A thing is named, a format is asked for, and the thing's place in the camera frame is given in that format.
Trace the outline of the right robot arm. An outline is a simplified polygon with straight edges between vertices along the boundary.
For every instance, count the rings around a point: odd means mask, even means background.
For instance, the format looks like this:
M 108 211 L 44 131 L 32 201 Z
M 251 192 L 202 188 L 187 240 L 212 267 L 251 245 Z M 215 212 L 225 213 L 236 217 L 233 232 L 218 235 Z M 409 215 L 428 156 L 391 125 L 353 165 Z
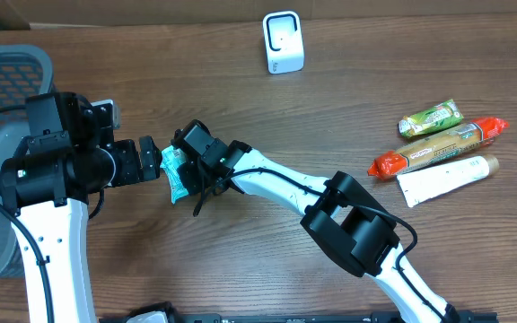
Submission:
M 323 253 L 356 277 L 369 276 L 405 322 L 457 322 L 458 311 L 433 292 L 409 264 L 417 242 L 403 246 L 397 226 L 414 228 L 389 213 L 351 175 L 315 177 L 269 160 L 241 141 L 225 144 L 194 119 L 176 131 L 172 146 L 186 161 L 180 180 L 199 196 L 198 215 L 211 195 L 231 188 L 261 196 L 300 215 L 300 224 Z

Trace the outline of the orange spaghetti packet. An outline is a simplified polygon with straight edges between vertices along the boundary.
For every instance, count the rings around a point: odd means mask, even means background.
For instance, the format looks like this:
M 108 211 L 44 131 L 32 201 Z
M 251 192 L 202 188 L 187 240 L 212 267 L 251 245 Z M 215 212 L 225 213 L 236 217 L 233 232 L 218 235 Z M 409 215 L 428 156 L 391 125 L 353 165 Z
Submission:
M 474 119 L 380 155 L 373 160 L 367 174 L 378 179 L 390 179 L 423 169 L 489 145 L 509 126 L 509 122 L 502 118 Z

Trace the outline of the green juice carton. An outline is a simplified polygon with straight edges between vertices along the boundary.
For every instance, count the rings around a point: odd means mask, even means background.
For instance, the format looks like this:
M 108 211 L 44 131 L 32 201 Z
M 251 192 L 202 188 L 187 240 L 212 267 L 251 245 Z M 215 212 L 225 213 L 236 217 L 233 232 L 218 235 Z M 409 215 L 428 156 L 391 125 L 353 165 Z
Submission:
M 406 138 L 432 134 L 457 126 L 462 119 L 463 114 L 454 100 L 447 100 L 430 109 L 403 117 L 399 121 L 399 133 Z

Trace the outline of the teal snack packet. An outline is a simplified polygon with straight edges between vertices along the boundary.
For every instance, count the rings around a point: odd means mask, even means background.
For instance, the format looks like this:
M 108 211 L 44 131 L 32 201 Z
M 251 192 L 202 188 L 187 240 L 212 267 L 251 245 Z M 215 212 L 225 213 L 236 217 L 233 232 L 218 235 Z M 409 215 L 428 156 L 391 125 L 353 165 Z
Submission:
M 188 190 L 182 184 L 179 167 L 187 162 L 187 156 L 181 149 L 172 145 L 162 150 L 160 168 L 164 171 L 171 188 L 171 202 L 175 204 L 179 199 L 188 196 Z

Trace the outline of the white cream tube gold cap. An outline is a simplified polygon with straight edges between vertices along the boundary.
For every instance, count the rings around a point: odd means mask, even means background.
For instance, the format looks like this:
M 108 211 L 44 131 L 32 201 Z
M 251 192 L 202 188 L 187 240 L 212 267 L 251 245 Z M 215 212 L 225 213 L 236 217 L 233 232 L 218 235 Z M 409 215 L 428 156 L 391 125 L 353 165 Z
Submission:
M 494 155 L 478 155 L 398 175 L 397 181 L 407 206 L 412 208 L 457 188 L 485 179 L 499 169 L 499 161 Z

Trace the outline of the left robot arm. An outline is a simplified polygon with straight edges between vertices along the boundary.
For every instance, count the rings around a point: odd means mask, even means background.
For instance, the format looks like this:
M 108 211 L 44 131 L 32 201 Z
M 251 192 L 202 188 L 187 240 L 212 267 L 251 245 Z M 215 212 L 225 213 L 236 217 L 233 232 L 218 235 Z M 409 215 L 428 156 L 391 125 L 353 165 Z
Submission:
M 94 322 L 86 254 L 89 196 L 158 179 L 161 151 L 150 136 L 115 140 L 110 100 L 73 92 L 25 101 L 28 153 L 3 162 L 0 196 L 21 248 L 32 322 Z

